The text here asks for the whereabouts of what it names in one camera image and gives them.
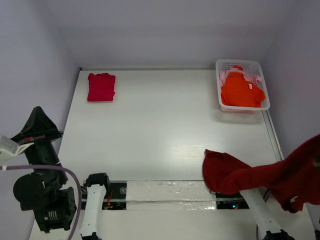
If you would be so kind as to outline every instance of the folded red shirt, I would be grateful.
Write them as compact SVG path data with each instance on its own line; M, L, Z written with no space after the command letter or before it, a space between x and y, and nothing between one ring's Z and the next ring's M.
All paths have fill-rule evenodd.
M88 102L111 102L114 100L116 76L108 73L90 73Z
M266 187L285 211L301 211L304 203L320 205L320 134L308 140L285 160L251 167L227 154L205 150L202 166L207 187L222 194Z

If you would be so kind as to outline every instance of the white plastic basket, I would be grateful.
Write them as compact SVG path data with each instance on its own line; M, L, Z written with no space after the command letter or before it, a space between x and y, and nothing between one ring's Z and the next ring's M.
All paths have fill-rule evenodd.
M244 107L244 106L228 106L222 103L221 99L221 87L219 81L219 72L227 71L234 65L238 65L243 68L246 73L255 74L262 78L262 83L259 83L258 87L264 92L265 100L261 103L261 107ZM264 78L264 74L261 69L261 65L256 61L239 60L239 59L219 59L215 63L216 69L216 85L218 88L219 103L221 105L221 111L229 113L255 113L258 111L268 110L270 108L270 101L267 91L267 86Z

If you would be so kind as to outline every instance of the orange shirt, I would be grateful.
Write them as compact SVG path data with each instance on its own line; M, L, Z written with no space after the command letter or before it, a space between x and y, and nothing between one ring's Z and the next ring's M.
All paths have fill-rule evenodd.
M221 89L221 98L224 105L261 108L266 96L264 91L246 81L242 73L231 72Z

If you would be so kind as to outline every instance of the white table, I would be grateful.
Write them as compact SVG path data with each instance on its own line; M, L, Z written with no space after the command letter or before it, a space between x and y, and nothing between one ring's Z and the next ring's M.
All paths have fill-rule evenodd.
M94 71L94 74L105 71ZM220 111L214 70L108 71L113 102L89 103L81 71L59 157L80 180L202 180L204 150L251 166L277 161L262 113Z
M221 112L214 70L107 72L116 75L109 103L87 102L91 72L80 72L59 152L80 181L99 172L128 181L127 210L101 211L102 239L255 239L249 210L215 210L215 197L194 180L202 180L205 149L253 167L280 160L268 113ZM268 204L296 240L313 239L306 209L292 215L273 199ZM30 240L67 235L60 229L45 235L35 223Z

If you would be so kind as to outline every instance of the gray wall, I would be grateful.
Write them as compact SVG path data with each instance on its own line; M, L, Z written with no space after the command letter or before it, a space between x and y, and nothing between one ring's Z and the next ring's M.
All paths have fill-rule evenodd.
M261 62L270 114L285 156L320 134L319 13L319 0L298 0ZM309 210L320 229L320 208Z
M42 106L63 130L79 68L41 0L2 0L0 8L0 133L17 134ZM28 164L24 156L8 164ZM25 171L0 173L1 239L29 239L31 211L22 212L13 185Z
M260 61L295 0L47 0L82 67Z

